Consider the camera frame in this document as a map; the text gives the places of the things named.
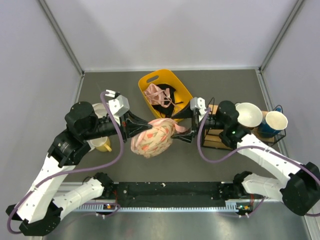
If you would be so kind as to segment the floral mesh laundry bag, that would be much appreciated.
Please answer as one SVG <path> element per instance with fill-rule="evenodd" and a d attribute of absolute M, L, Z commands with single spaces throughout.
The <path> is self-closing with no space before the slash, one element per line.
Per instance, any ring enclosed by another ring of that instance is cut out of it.
<path fill-rule="evenodd" d="M 145 130 L 131 139 L 130 149 L 137 155 L 151 158 L 160 155 L 173 143 L 174 134 L 184 133 L 187 128 L 171 118 L 157 118 L 149 122 L 151 129 Z"/>

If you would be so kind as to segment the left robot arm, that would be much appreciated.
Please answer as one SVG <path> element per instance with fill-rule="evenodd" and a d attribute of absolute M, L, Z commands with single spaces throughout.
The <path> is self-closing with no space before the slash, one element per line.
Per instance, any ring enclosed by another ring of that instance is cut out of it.
<path fill-rule="evenodd" d="M 76 169 L 90 151 L 89 140 L 118 135 L 120 144 L 151 129 L 147 121 L 130 111 L 128 103 L 111 100 L 107 116 L 99 118 L 93 106 L 81 101 L 75 103 L 65 115 L 66 129 L 58 134 L 44 159 L 32 186 L 16 204 L 6 209 L 7 230 L 13 235 L 46 236 L 70 212 L 96 198 L 109 198 L 114 191 L 107 174 L 96 173 L 88 182 L 60 196 L 55 196 L 67 175 L 91 172 L 109 167 L 119 160 L 116 157 L 101 166 Z"/>

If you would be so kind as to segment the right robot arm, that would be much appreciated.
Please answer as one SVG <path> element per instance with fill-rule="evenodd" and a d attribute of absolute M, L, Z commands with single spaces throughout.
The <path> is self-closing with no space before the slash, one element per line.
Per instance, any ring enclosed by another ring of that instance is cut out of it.
<path fill-rule="evenodd" d="M 202 134 L 206 129 L 221 129 L 219 138 L 232 151 L 212 163 L 223 162 L 235 153 L 239 153 L 270 172 L 273 177 L 262 177 L 245 171 L 237 174 L 233 180 L 233 192 L 239 198 L 257 194 L 282 202 L 298 216 L 318 217 L 309 211 L 320 200 L 320 170 L 312 162 L 302 164 L 264 144 L 251 131 L 238 122 L 239 112 L 229 100 L 219 103 L 214 114 L 205 105 L 201 97 L 192 98 L 173 119 L 191 119 L 191 128 L 173 135 L 187 143 L 197 138 L 197 147 L 203 160 L 210 162 L 201 149 Z"/>

